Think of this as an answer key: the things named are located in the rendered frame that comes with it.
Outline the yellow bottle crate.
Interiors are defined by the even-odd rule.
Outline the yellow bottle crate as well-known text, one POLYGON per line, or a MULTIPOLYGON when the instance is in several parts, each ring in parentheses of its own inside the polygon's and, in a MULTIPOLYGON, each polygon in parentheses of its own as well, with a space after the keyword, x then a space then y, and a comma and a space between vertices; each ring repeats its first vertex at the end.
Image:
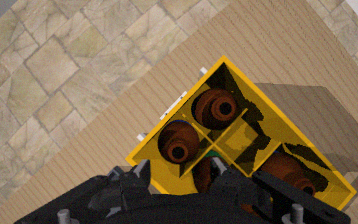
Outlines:
POLYGON ((125 160, 135 166, 142 159, 150 159, 151 184, 162 194, 185 195, 198 193, 191 169, 211 148, 221 152, 231 168, 240 171, 243 177, 250 177, 275 150, 289 156, 298 162, 304 177, 316 188, 314 197, 340 211, 356 194, 308 138, 224 55, 125 160), (235 119, 221 130, 203 127, 191 113, 194 99, 210 88, 227 90, 236 101, 235 119), (182 165, 167 162, 158 150, 160 132, 174 120, 190 123, 200 139, 196 157, 182 165))

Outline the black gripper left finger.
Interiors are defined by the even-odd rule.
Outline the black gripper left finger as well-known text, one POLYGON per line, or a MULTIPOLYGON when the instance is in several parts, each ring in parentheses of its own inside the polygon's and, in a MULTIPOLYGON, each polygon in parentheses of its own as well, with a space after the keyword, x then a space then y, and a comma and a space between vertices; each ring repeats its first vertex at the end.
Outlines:
POLYGON ((110 208, 125 206, 127 211, 159 205, 148 190, 150 182, 150 159, 144 159, 129 172, 120 174, 118 180, 94 176, 13 224, 93 224, 105 218, 110 208), (88 209, 90 198, 92 207, 88 209))

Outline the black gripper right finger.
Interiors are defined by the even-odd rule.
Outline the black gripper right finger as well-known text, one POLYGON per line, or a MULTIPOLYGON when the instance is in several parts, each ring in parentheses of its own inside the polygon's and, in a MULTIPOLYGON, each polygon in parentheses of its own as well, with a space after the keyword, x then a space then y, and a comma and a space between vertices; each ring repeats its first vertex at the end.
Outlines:
POLYGON ((351 224, 344 212, 265 171, 243 177, 217 157, 210 158, 210 178, 213 184, 197 205, 231 211, 234 204, 239 208, 252 205, 262 219, 273 224, 351 224))

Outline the grey square tray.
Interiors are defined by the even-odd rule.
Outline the grey square tray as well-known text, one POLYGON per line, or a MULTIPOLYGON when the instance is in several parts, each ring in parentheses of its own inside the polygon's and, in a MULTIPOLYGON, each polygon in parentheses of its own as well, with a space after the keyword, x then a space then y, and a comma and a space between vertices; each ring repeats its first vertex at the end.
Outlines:
MULTIPOLYGON (((121 173, 125 173, 125 172, 120 167, 118 167, 116 165, 106 176, 108 176, 108 181, 113 181, 113 180, 118 180, 119 175, 121 173)), ((89 204, 89 208, 90 208, 91 207, 91 198, 90 198, 88 204, 89 204)), ((119 210, 121 210, 121 207, 118 207, 118 208, 115 207, 115 208, 110 208, 110 209, 111 209, 111 212, 106 217, 118 212, 119 210)))

